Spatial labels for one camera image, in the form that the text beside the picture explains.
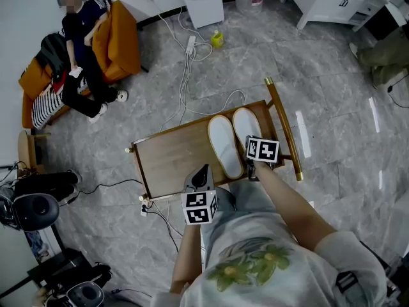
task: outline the black strap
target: black strap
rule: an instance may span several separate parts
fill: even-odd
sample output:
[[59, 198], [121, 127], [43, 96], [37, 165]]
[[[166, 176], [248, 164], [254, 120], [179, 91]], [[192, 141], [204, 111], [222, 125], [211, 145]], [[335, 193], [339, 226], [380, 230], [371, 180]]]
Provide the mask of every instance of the black strap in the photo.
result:
[[352, 272], [339, 273], [337, 276], [336, 285], [342, 294], [357, 283], [358, 279]]

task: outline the black t-shirt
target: black t-shirt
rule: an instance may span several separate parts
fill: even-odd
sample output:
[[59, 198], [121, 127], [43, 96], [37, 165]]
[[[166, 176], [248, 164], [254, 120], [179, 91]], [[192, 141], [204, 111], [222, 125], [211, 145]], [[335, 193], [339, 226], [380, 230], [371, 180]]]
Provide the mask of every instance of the black t-shirt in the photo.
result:
[[79, 58], [84, 48], [85, 36], [94, 28], [97, 20], [107, 9], [97, 0], [87, 0], [77, 13], [67, 13], [63, 18], [65, 40], [74, 42], [75, 57]]

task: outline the white sneaker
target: white sneaker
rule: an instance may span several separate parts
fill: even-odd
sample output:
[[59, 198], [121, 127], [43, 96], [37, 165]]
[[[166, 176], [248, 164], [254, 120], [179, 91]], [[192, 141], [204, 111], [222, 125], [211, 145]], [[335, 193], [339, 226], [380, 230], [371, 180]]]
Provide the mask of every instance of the white sneaker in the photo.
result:
[[74, 198], [75, 196], [77, 196], [77, 194], [78, 194], [78, 187], [77, 187], [77, 184], [70, 184], [71, 186], [72, 186], [72, 188], [73, 188], [73, 191], [72, 191], [72, 193], [69, 195], [69, 196], [67, 196], [67, 197], [65, 197], [64, 198], [64, 203], [67, 203], [69, 200], [71, 200], [72, 198]]
[[118, 90], [118, 94], [116, 95], [116, 101], [125, 102], [128, 100], [128, 92], [125, 90]]
[[79, 175], [79, 173], [77, 171], [70, 168], [70, 169], [67, 170], [67, 172], [73, 173], [77, 177], [77, 183], [76, 184], [80, 184], [82, 182], [82, 177], [81, 177], [81, 175]]
[[100, 112], [96, 114], [95, 117], [89, 117], [88, 120], [91, 124], [94, 124], [97, 120], [100, 119], [101, 115], [104, 114], [108, 110], [108, 105], [107, 104], [102, 104]]
[[358, 59], [358, 47], [353, 44], [352, 42], [350, 43], [350, 50], [352, 52], [352, 54], [355, 56], [355, 58]]

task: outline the white slipper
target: white slipper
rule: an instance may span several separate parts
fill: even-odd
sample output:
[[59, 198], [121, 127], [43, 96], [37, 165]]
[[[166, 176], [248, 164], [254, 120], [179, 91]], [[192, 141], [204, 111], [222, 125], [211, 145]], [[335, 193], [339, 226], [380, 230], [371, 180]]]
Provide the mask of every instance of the white slipper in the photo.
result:
[[75, 184], [80, 184], [82, 182], [82, 176], [79, 175], [79, 173], [77, 171], [75, 171], [74, 169], [69, 168], [67, 170], [67, 173], [73, 173], [77, 177], [77, 183], [75, 183]]
[[88, 117], [89, 122], [90, 122], [91, 124], [96, 123], [96, 122], [100, 119], [101, 115], [104, 114], [107, 110], [108, 110], [108, 105], [107, 105], [106, 103], [103, 103], [103, 104], [101, 105], [100, 112], [99, 112], [98, 114], [96, 114], [95, 117], [92, 117], [92, 118], [91, 118], [91, 117]]
[[125, 90], [118, 90], [118, 93], [116, 95], [116, 101], [119, 102], [125, 102], [128, 100], [128, 92]]
[[247, 136], [261, 137], [261, 128], [256, 115], [247, 108], [239, 108], [233, 115], [233, 127], [245, 151], [245, 138]]
[[214, 116], [208, 127], [209, 140], [213, 150], [228, 178], [240, 178], [244, 169], [237, 152], [235, 133], [229, 119], [222, 115]]

